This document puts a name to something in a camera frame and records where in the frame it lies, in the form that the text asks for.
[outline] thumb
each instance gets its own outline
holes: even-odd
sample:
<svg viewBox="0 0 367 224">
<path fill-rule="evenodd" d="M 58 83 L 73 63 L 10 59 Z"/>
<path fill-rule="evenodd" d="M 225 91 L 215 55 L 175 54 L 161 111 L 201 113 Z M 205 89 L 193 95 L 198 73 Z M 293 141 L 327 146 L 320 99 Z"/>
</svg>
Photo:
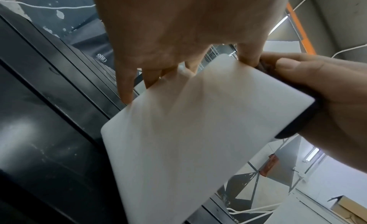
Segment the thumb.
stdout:
<svg viewBox="0 0 367 224">
<path fill-rule="evenodd" d="M 340 65 L 281 58 L 276 62 L 275 70 L 284 79 L 305 85 L 329 101 L 355 102 L 365 96 L 362 93 L 366 91 L 367 76 Z"/>
</svg>

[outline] white wall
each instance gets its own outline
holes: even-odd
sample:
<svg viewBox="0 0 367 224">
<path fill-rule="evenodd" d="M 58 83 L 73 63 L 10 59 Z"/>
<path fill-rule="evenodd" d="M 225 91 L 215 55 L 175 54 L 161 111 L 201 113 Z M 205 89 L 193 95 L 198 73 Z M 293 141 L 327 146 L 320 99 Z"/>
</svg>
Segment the white wall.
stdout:
<svg viewBox="0 0 367 224">
<path fill-rule="evenodd" d="M 345 195 L 367 208 L 367 174 L 326 157 L 317 169 L 301 181 L 297 189 L 330 208 L 332 197 Z"/>
</svg>

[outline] hand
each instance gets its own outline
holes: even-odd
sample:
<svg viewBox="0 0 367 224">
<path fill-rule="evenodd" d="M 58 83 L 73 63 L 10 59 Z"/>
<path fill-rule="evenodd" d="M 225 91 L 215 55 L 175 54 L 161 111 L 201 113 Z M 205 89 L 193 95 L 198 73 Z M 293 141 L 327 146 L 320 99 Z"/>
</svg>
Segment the hand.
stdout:
<svg viewBox="0 0 367 224">
<path fill-rule="evenodd" d="M 117 87 L 132 101 L 136 69 L 146 87 L 185 66 L 196 72 L 212 44 L 237 43 L 239 59 L 257 66 L 288 0 L 95 0 L 115 54 Z"/>
<path fill-rule="evenodd" d="M 324 97 L 323 110 L 299 134 L 331 157 L 367 172 L 367 64 L 270 52 L 261 59 L 284 79 Z"/>
</svg>

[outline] white paint splatter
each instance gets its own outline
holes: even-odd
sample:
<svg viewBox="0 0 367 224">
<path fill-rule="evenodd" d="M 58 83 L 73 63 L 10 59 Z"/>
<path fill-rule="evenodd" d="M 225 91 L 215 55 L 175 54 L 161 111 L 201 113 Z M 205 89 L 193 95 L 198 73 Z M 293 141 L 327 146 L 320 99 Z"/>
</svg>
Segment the white paint splatter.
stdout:
<svg viewBox="0 0 367 224">
<path fill-rule="evenodd" d="M 17 3 L 10 3 L 10 2 L 4 2 L 1 3 L 2 5 L 9 8 L 12 12 L 17 13 L 18 15 L 23 16 L 24 18 L 28 19 L 29 21 L 32 21 L 31 18 L 24 13 L 24 10 L 20 7 Z"/>
<path fill-rule="evenodd" d="M 60 19 L 64 19 L 64 18 L 65 18 L 64 13 L 62 13 L 62 12 L 61 12 L 61 11 L 59 11 L 59 10 L 56 10 L 56 15 L 57 15 L 57 17 L 59 17 Z"/>
<path fill-rule="evenodd" d="M 53 34 L 52 30 L 48 29 L 47 27 L 43 26 L 42 28 L 45 29 L 46 31 L 48 31 L 49 33 Z"/>
</svg>

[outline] orange rail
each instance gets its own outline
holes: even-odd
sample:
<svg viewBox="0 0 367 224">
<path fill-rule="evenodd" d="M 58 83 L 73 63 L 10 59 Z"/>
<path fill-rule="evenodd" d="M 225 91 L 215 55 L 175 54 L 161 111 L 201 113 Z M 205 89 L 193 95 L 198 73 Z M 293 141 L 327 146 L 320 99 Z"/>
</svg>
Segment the orange rail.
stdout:
<svg viewBox="0 0 367 224">
<path fill-rule="evenodd" d="M 301 25 L 301 22 L 299 21 L 296 13 L 293 11 L 293 8 L 289 3 L 287 4 L 287 10 L 288 10 L 289 14 L 292 17 L 293 22 L 294 22 L 294 24 L 296 25 L 296 28 L 299 31 L 299 34 L 302 37 L 301 43 L 302 43 L 303 47 L 305 48 L 306 52 L 308 54 L 311 54 L 311 55 L 316 55 L 315 49 L 313 48 L 310 40 L 308 39 L 308 37 L 306 35 L 306 32 L 305 32 L 305 30 L 303 29 L 303 27 Z"/>
</svg>

